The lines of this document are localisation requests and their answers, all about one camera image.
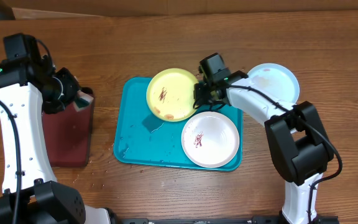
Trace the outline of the green scrubbing sponge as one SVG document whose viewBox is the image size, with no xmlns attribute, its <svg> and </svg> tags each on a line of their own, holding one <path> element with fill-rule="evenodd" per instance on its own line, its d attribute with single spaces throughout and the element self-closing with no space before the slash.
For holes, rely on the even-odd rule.
<svg viewBox="0 0 358 224">
<path fill-rule="evenodd" d="M 75 109 L 75 111 L 79 112 L 82 110 L 85 110 L 87 107 L 89 107 L 92 102 L 93 102 L 94 98 L 90 95 L 87 94 L 81 90 L 79 90 L 76 93 L 74 102 L 73 102 L 73 107 Z"/>
</svg>

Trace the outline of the yellow-green plate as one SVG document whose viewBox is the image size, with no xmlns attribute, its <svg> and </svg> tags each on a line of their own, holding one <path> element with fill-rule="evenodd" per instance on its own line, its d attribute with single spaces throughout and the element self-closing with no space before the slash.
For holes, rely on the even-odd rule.
<svg viewBox="0 0 358 224">
<path fill-rule="evenodd" d="M 164 121 L 183 121 L 196 111 L 193 107 L 194 90 L 198 83 L 196 77 L 187 70 L 163 70 L 151 79 L 147 87 L 147 105 L 156 117 Z"/>
</svg>

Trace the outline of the light blue plate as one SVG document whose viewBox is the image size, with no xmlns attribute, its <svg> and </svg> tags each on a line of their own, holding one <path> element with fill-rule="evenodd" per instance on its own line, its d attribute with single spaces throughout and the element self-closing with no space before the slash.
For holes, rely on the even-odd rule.
<svg viewBox="0 0 358 224">
<path fill-rule="evenodd" d="M 300 86 L 294 74 L 276 63 L 263 63 L 250 69 L 249 78 L 259 87 L 276 98 L 296 103 Z"/>
</svg>

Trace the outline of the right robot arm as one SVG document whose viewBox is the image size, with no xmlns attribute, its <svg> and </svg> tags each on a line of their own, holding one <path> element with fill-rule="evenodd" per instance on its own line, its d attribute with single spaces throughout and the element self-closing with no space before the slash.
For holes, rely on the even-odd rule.
<svg viewBox="0 0 358 224">
<path fill-rule="evenodd" d="M 195 85 L 194 108 L 231 106 L 265 128 L 270 156 L 285 181 L 285 202 L 273 223 L 338 223 L 315 209 L 320 183 L 336 177 L 323 174 L 338 158 L 317 109 L 308 101 L 297 103 L 299 84 L 289 69 L 260 64 L 249 73 L 231 72 L 215 53 L 200 61 L 203 81 Z"/>
</svg>

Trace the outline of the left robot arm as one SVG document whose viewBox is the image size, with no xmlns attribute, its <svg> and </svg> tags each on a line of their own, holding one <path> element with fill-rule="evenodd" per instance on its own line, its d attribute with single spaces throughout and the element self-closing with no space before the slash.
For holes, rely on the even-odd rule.
<svg viewBox="0 0 358 224">
<path fill-rule="evenodd" d="M 0 122 L 4 180 L 0 223 L 118 223 L 110 208 L 86 205 L 76 189 L 58 183 L 50 165 L 42 116 L 93 105 L 93 91 L 67 68 L 57 70 L 43 42 L 18 33 L 3 39 Z"/>
</svg>

